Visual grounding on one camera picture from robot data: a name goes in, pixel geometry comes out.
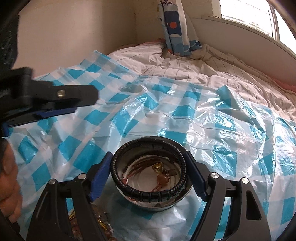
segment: blue curtain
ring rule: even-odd
[[[158,8],[170,53],[188,56],[202,47],[181,0],[159,0]]]

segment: metal screw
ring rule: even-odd
[[[249,179],[247,179],[246,177],[243,177],[243,178],[242,178],[242,182],[243,182],[244,184],[248,184],[248,183],[249,183]]]
[[[86,174],[85,173],[79,174],[78,179],[80,179],[80,180],[86,179]]]
[[[57,97],[64,98],[66,96],[66,91],[60,90],[57,92]]]
[[[214,179],[217,179],[219,177],[219,174],[216,173],[216,172],[212,172],[211,177],[214,178]]]
[[[49,181],[48,181],[48,184],[49,185],[52,185],[52,184],[55,184],[56,183],[56,180],[53,178],[53,179],[50,179]]]

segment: human hand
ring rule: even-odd
[[[0,210],[11,223],[15,223],[21,215],[22,195],[17,182],[18,168],[12,148],[7,140],[1,139],[4,145],[2,170],[0,170]]]

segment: orange dot on curtain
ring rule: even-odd
[[[178,25],[177,25],[177,23],[176,22],[171,22],[170,23],[170,27],[171,28],[176,28]]]

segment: checkered tablecloth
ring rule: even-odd
[[[24,200],[19,222],[23,236],[50,178],[71,180],[99,163],[107,151],[114,153],[124,143],[149,135],[179,142],[225,178],[248,177],[273,240],[291,220],[296,192],[294,122],[243,100],[226,86],[213,89],[139,76],[99,52],[40,79],[55,85],[91,84],[100,99],[75,114],[10,129]],[[189,240],[205,206],[191,190],[173,208],[147,212],[124,199],[111,178],[98,203],[110,214],[115,236],[128,241]],[[226,199],[217,239],[223,237],[229,204]]]

